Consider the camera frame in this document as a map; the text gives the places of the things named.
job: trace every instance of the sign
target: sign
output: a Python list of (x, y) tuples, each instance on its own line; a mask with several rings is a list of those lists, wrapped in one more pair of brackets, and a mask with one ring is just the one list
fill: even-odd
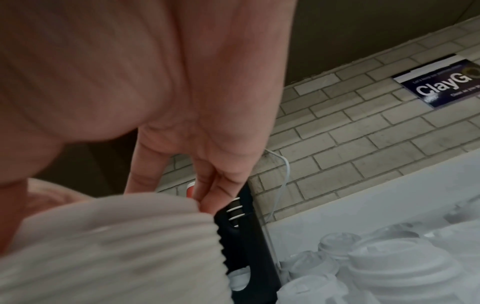
[(433, 108), (480, 94), (480, 66), (456, 54), (392, 78)]

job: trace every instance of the wire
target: wire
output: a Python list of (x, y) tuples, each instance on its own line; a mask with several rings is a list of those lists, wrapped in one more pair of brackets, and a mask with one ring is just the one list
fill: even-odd
[(270, 151), (270, 150), (267, 150), (267, 149), (265, 149), (265, 151), (267, 151), (270, 154), (275, 155), (278, 158), (281, 158), (284, 161), (285, 166), (286, 166), (285, 180), (283, 180), (283, 184), (281, 185), (280, 189), (276, 193), (275, 203), (273, 203), (273, 207), (271, 208), (270, 214), (267, 216), (267, 218), (265, 220), (265, 223), (268, 223), (272, 219), (272, 217), (274, 215), (274, 212), (275, 212), (275, 209), (277, 208), (277, 205), (280, 202), (282, 194), (284, 193), (285, 188), (287, 187), (287, 183), (290, 180), (290, 163), (289, 163), (288, 159), (286, 159), (285, 157), (283, 157), (281, 155), (276, 154), (274, 151)]

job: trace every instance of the dark blue sign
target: dark blue sign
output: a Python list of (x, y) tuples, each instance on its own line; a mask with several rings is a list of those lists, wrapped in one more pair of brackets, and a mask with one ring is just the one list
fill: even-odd
[(393, 79), (433, 108), (480, 94), (480, 66), (455, 54)]

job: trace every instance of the cord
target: cord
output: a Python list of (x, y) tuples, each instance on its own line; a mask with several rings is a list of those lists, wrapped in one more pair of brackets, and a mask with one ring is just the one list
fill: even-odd
[(267, 151), (270, 154), (275, 155), (278, 158), (281, 158), (284, 161), (285, 166), (286, 166), (285, 180), (283, 180), (283, 184), (281, 185), (280, 189), (276, 193), (275, 203), (273, 203), (273, 207), (271, 208), (270, 214), (267, 216), (267, 218), (265, 220), (265, 223), (268, 223), (272, 219), (272, 217), (274, 215), (274, 212), (275, 212), (275, 209), (277, 208), (277, 205), (280, 202), (280, 198), (282, 197), (282, 194), (284, 193), (285, 188), (287, 187), (287, 183), (290, 180), (290, 163), (289, 163), (288, 159), (286, 159), (285, 157), (283, 157), (281, 155), (276, 154), (274, 151), (270, 151), (270, 150), (267, 150), (267, 149), (265, 149), (265, 151)]

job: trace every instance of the brick wall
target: brick wall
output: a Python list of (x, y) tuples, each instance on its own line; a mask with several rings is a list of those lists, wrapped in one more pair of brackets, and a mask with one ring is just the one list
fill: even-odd
[[(479, 98), (434, 111), (390, 79), (450, 53), (480, 63), (480, 18), (286, 87), (267, 145), (291, 165), (275, 219), (480, 148)], [(177, 155), (167, 171), (158, 191), (185, 195), (190, 160)], [(274, 156), (255, 166), (249, 181), (263, 214), (284, 176)]]

